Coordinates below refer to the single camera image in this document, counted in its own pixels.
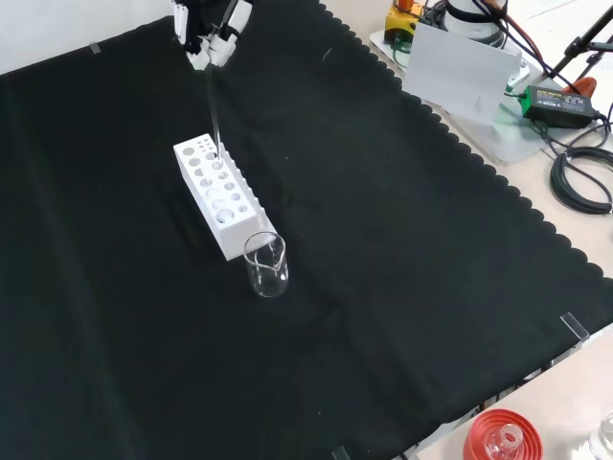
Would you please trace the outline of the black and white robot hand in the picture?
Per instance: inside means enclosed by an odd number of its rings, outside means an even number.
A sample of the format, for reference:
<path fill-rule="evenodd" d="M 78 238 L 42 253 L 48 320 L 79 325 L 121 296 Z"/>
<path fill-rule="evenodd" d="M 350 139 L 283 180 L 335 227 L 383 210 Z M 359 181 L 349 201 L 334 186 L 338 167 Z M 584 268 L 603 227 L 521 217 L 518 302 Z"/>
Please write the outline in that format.
<path fill-rule="evenodd" d="M 195 71 L 223 67 L 248 24 L 252 1 L 230 1 L 219 25 L 201 15 L 200 1 L 170 1 L 174 34 Z"/>

